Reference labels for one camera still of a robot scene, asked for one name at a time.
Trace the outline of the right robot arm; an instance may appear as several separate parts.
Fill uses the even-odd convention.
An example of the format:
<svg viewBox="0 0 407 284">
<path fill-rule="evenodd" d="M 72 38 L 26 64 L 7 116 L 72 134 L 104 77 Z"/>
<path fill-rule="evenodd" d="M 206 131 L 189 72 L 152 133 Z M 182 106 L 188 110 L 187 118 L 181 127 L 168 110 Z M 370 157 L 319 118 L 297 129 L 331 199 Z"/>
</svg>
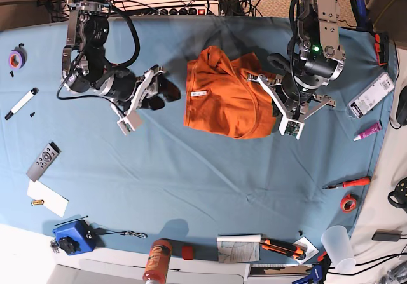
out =
<svg viewBox="0 0 407 284">
<path fill-rule="evenodd" d="M 137 60 L 141 46 L 135 26 L 110 0 L 68 0 L 69 19 L 66 45 L 62 52 L 61 88 L 73 92 L 73 100 L 107 100 L 119 117 L 136 109 L 158 110 L 167 102 L 181 98 L 178 87 L 165 77 L 159 65 L 136 76 L 130 66 Z M 109 17 L 117 14 L 126 21 L 134 43 L 130 59 L 114 64 L 106 58 L 104 47 L 109 35 Z"/>
</svg>

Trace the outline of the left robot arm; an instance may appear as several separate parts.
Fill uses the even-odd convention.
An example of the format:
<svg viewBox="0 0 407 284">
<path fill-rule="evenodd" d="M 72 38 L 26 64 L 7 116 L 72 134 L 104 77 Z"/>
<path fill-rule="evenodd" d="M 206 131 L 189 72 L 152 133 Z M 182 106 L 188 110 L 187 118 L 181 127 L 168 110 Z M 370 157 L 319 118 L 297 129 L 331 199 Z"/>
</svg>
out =
<svg viewBox="0 0 407 284">
<path fill-rule="evenodd" d="M 302 111 L 315 91 L 342 72 L 346 55 L 339 42 L 338 0 L 291 0 L 292 37 L 287 55 L 267 60 L 285 72 L 277 95 L 288 110 Z"/>
</svg>

